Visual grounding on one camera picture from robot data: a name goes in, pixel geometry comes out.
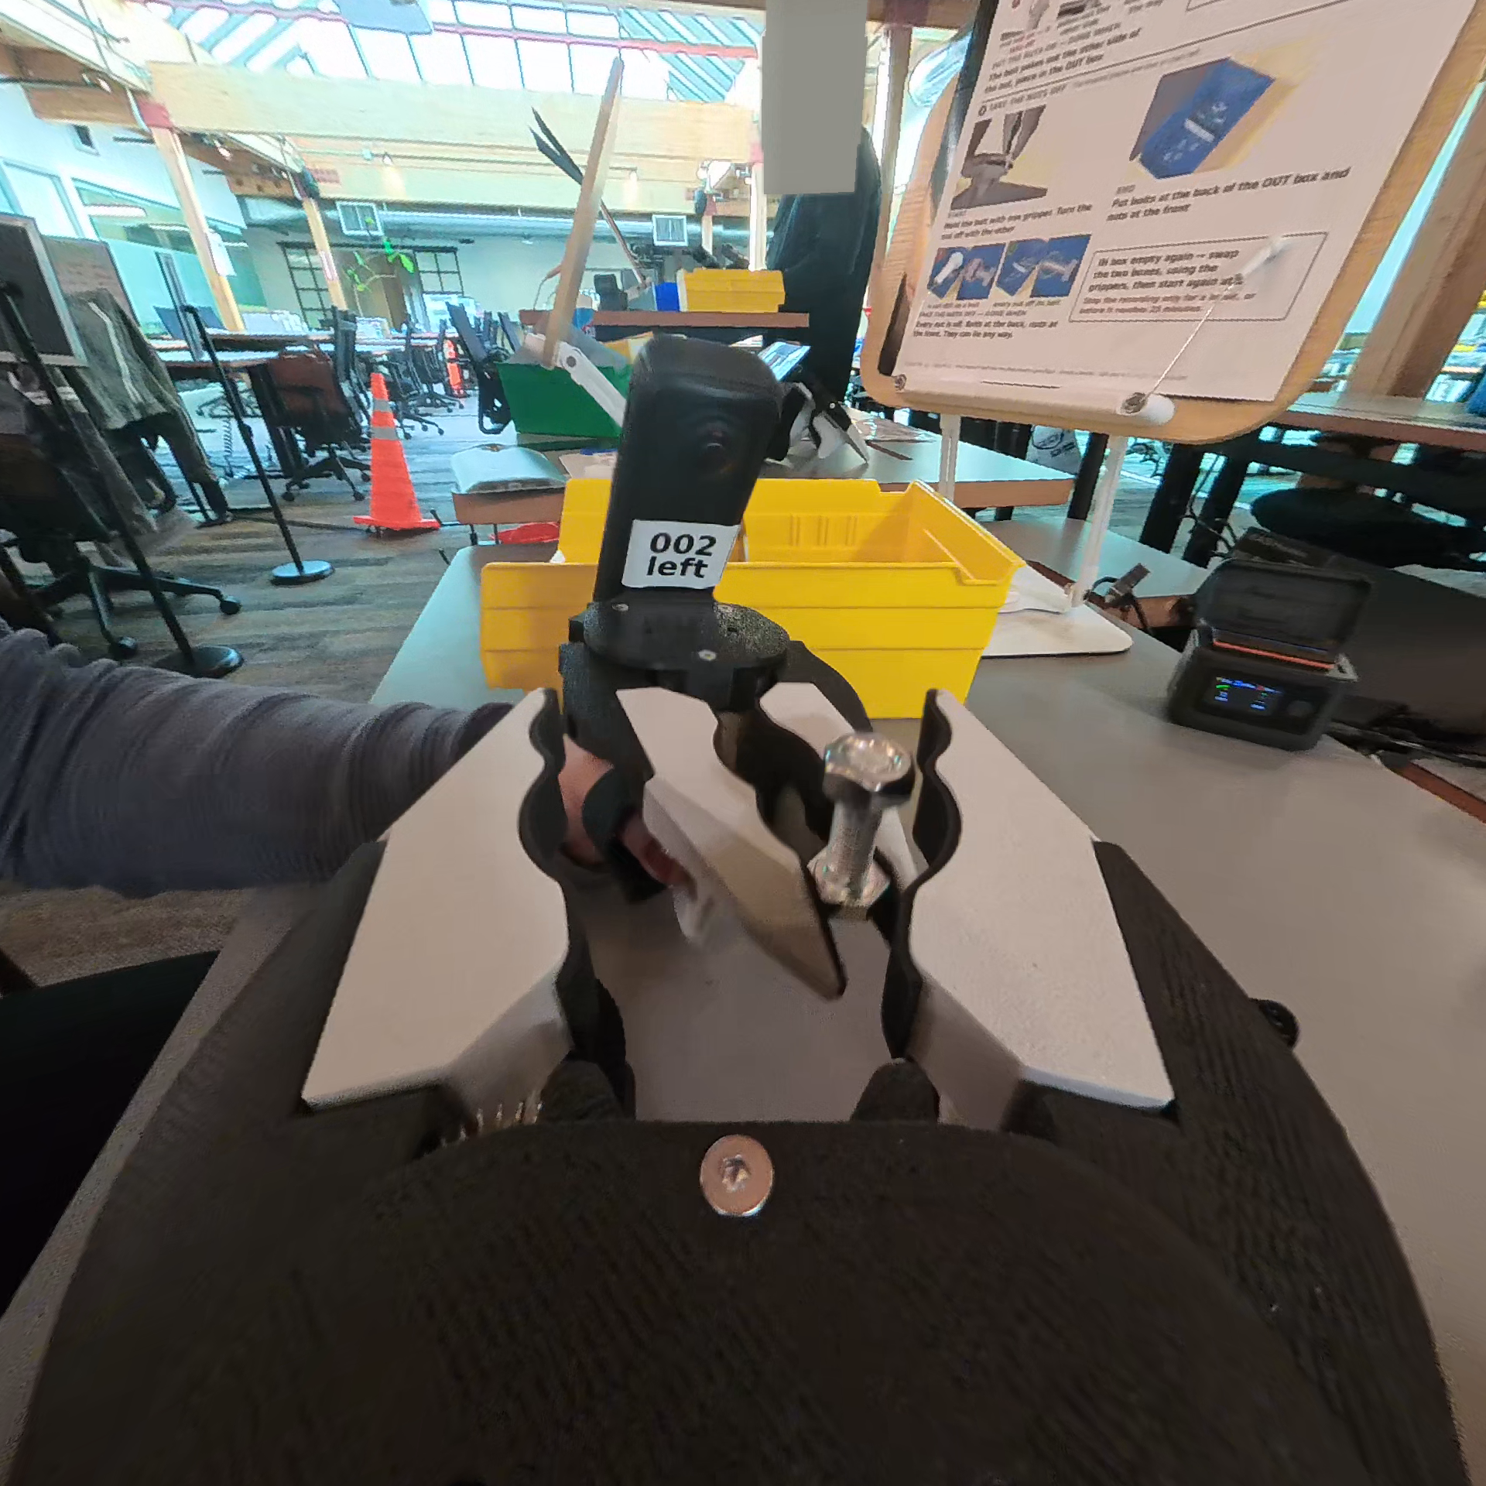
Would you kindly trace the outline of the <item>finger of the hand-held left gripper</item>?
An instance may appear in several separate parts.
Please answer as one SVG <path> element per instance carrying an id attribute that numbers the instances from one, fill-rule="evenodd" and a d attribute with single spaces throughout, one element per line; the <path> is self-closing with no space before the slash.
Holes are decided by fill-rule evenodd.
<path id="1" fill-rule="evenodd" d="M 764 822 L 787 843 L 804 870 L 827 846 L 829 803 L 822 796 L 822 755 L 846 732 L 872 732 L 850 727 L 846 715 L 804 681 L 773 685 L 760 704 L 736 727 L 736 773 L 755 784 Z M 919 857 L 904 826 L 881 828 L 881 857 L 892 862 L 896 891 L 872 917 L 896 917 L 901 891 L 919 881 Z"/>
<path id="2" fill-rule="evenodd" d="M 835 1002 L 846 975 L 800 857 L 764 822 L 757 796 L 714 755 L 714 712 L 666 688 L 624 688 L 620 708 L 651 767 L 643 826 L 701 903 L 724 904 L 760 953 Z"/>

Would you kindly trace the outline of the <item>black portable power station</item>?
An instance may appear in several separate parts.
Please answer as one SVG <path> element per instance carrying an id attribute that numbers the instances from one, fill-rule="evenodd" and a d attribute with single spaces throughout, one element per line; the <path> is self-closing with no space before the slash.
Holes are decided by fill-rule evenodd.
<path id="1" fill-rule="evenodd" d="M 1283 755 L 1312 755 L 1355 693 L 1347 643 L 1373 583 L 1338 568 L 1225 560 L 1193 592 L 1193 631 L 1165 720 Z"/>

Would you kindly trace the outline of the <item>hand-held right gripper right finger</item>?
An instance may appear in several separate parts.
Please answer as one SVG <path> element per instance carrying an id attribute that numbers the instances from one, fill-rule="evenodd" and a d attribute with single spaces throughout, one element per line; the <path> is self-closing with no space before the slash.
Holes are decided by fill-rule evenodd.
<path id="1" fill-rule="evenodd" d="M 1156 1116 L 1173 1085 L 1099 840 L 955 694 L 927 694 L 884 1042 L 954 1124 L 1008 1127 L 1030 1091 Z"/>

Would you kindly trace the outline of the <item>black sign stand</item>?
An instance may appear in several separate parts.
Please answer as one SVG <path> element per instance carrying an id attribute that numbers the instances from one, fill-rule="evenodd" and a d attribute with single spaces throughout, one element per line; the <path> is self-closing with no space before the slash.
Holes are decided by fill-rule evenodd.
<path id="1" fill-rule="evenodd" d="M 221 588 L 161 577 L 147 565 L 139 522 L 122 502 L 135 485 L 62 374 L 84 366 L 84 345 L 37 226 L 27 218 L 0 218 L 0 247 L 5 369 L 20 371 L 18 398 L 32 440 L 32 455 L 5 455 L 5 520 L 20 559 L 53 568 L 53 586 L 35 599 L 45 609 L 90 599 L 110 657 L 130 661 L 139 643 L 115 633 L 110 599 L 143 592 L 174 643 L 174 661 L 161 661 L 166 670 L 234 674 L 242 653 L 221 643 L 193 648 L 170 596 L 213 599 L 226 615 L 242 604 Z"/>

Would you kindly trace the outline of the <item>black stanchion post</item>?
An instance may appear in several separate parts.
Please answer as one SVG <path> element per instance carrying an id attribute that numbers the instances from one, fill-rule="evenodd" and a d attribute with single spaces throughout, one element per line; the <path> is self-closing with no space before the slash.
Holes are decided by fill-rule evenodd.
<path id="1" fill-rule="evenodd" d="M 188 306 L 188 304 L 179 306 L 179 319 L 184 319 L 184 329 L 187 329 L 187 345 L 188 345 L 193 352 L 200 352 L 200 355 L 210 361 L 210 371 L 216 374 L 216 383 L 221 383 L 221 389 L 224 389 L 224 398 L 226 398 L 229 421 L 234 421 L 234 426 L 236 426 L 236 432 L 242 432 L 242 440 L 243 440 L 243 450 L 248 450 L 251 473 L 256 473 L 256 478 L 258 478 L 258 490 L 263 490 L 263 496 L 265 496 L 265 502 L 270 502 L 272 522 L 276 522 L 276 529 L 279 529 L 279 537 L 282 537 L 282 547 L 286 547 L 286 555 L 289 555 L 286 565 L 272 568 L 272 586 L 279 586 L 279 588 L 302 588 L 302 586 L 312 586 L 312 583 L 329 577 L 333 568 L 329 568 L 327 560 L 302 560 L 302 555 L 299 555 L 299 547 L 297 547 L 297 537 L 294 537 L 294 529 L 289 529 L 289 522 L 286 522 L 282 502 L 279 502 L 279 496 L 276 496 L 276 490 L 272 490 L 270 469 L 265 469 L 265 461 L 258 459 L 258 443 L 256 443 L 256 432 L 251 432 L 251 426 L 248 426 L 248 404 L 242 398 L 242 389 L 236 389 L 236 383 L 234 383 L 234 371 L 224 366 L 221 352 L 213 346 L 213 340 L 210 340 L 210 328 L 204 322 L 200 309 Z"/>

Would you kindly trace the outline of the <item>grey jacket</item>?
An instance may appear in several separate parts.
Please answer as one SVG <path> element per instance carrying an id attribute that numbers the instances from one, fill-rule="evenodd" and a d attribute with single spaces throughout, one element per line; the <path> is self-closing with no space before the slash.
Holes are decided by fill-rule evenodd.
<path id="1" fill-rule="evenodd" d="M 153 490 L 153 502 L 172 507 L 174 492 L 156 459 L 156 443 L 166 443 L 187 485 L 208 500 L 213 520 L 224 520 L 226 496 L 216 473 L 170 369 L 130 309 L 103 290 L 67 293 L 67 306 L 85 352 L 85 366 L 68 374 L 122 473 Z"/>

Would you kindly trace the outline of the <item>person's left hand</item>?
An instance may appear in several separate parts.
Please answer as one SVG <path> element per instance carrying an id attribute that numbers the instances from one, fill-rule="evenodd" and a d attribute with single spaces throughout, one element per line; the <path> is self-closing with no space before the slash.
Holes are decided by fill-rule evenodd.
<path id="1" fill-rule="evenodd" d="M 641 796 L 608 760 L 568 737 L 559 784 L 568 813 L 565 854 L 577 866 L 602 870 L 631 903 L 695 887 L 647 828 Z"/>

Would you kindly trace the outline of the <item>person's dark trousers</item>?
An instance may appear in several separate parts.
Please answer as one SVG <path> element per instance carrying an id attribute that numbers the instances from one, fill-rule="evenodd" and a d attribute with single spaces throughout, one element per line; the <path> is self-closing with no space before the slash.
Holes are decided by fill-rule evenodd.
<path id="1" fill-rule="evenodd" d="M 8 993 L 0 1006 L 0 1303 L 49 1244 L 216 953 Z"/>

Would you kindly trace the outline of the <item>wooden instruction board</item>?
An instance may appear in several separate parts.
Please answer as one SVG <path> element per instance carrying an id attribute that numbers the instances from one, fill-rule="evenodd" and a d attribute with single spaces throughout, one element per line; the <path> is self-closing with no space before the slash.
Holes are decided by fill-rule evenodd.
<path id="1" fill-rule="evenodd" d="M 1484 4 L 982 4 L 875 267 L 884 406 L 1219 443 L 1327 361 Z"/>

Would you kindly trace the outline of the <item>dark office chair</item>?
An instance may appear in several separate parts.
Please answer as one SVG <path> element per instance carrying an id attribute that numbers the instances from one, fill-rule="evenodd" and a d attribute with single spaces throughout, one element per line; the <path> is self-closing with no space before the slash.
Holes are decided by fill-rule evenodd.
<path id="1" fill-rule="evenodd" d="M 353 385 L 353 317 L 329 309 L 329 340 L 286 346 L 265 371 L 258 406 L 286 496 L 336 478 L 364 500 L 370 478 L 361 391 Z"/>

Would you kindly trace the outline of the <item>black office chair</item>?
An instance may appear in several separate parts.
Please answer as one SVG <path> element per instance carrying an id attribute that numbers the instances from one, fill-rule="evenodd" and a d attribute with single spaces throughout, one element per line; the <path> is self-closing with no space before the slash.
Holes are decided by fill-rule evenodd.
<path id="1" fill-rule="evenodd" d="M 172 596 L 213 599 L 224 615 L 242 603 L 147 560 L 143 543 L 157 533 L 156 509 L 139 500 L 84 404 L 62 391 L 56 406 L 43 389 L 20 389 L 9 369 L 5 369 L 0 517 L 5 559 L 49 571 L 49 583 L 27 586 L 27 599 L 45 614 L 85 599 L 115 661 L 139 657 L 139 643 L 115 625 L 115 599 L 139 592 L 153 599 L 174 643 L 174 657 L 161 666 L 193 677 L 242 670 L 234 648 L 187 635 Z"/>

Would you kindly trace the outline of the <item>steel hex bolt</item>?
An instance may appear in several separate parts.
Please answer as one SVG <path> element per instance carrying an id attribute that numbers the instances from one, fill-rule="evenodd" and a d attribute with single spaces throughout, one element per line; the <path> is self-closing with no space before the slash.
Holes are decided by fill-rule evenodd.
<path id="1" fill-rule="evenodd" d="M 916 760 L 881 732 L 846 732 L 822 755 L 822 796 L 829 803 L 827 846 L 881 857 L 881 828 L 901 828 L 901 809 L 916 796 Z"/>

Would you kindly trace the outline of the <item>person's left forearm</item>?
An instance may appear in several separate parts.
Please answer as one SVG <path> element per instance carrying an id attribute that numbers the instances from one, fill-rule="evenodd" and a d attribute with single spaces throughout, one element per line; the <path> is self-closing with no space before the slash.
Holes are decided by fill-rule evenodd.
<path id="1" fill-rule="evenodd" d="M 5 625 L 0 873 L 126 897 L 327 881 L 506 715 L 174 677 Z"/>

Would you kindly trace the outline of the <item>green bin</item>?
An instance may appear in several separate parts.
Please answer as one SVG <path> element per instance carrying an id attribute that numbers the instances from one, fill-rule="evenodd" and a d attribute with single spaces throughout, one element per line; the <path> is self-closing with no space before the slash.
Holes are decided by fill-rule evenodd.
<path id="1" fill-rule="evenodd" d="M 544 369 L 541 359 L 521 352 L 517 359 L 500 361 L 500 385 L 510 421 L 522 436 L 620 436 L 620 421 L 612 421 L 607 406 L 561 366 Z"/>

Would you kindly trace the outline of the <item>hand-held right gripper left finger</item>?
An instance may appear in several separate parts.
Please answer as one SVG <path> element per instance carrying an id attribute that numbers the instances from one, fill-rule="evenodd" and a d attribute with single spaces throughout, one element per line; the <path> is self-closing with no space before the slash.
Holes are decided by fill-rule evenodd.
<path id="1" fill-rule="evenodd" d="M 633 1107 L 624 1014 L 561 881 L 565 715 L 534 693 L 383 840 L 302 1102 L 432 1091 L 461 1122 L 534 1122 L 555 1065 Z"/>

